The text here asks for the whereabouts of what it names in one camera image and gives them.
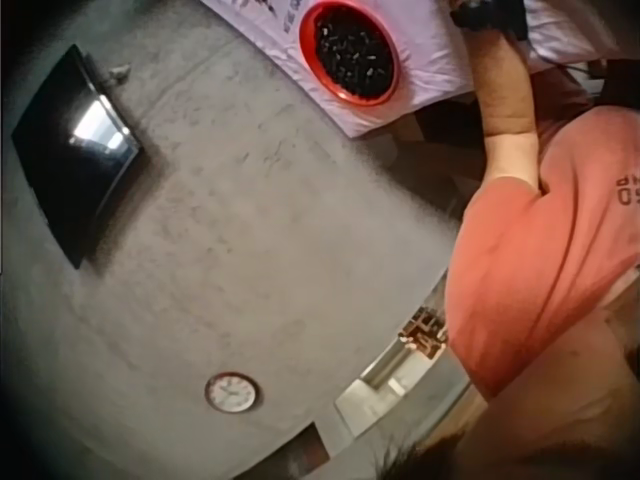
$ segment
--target tv screen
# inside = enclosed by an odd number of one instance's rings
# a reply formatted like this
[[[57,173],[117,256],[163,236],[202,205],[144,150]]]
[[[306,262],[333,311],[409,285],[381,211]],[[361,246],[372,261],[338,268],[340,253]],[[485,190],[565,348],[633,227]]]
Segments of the tv screen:
[[[53,236],[79,268],[100,211],[140,151],[77,46],[53,67],[13,131]]]

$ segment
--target clock face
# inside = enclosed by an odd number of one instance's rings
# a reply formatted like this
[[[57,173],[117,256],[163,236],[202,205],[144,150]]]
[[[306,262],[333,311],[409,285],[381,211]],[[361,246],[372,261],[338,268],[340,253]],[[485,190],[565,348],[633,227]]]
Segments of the clock face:
[[[240,373],[216,375],[207,382],[204,394],[209,405],[225,413],[246,412],[258,400],[256,383]]]

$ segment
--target red t-shirt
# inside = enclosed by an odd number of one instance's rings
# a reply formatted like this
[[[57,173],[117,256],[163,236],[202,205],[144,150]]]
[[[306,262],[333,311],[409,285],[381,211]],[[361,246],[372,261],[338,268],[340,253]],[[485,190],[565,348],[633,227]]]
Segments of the red t-shirt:
[[[598,107],[564,127],[545,192],[514,177],[472,199],[449,269],[451,347],[497,395],[640,260],[640,115]]]

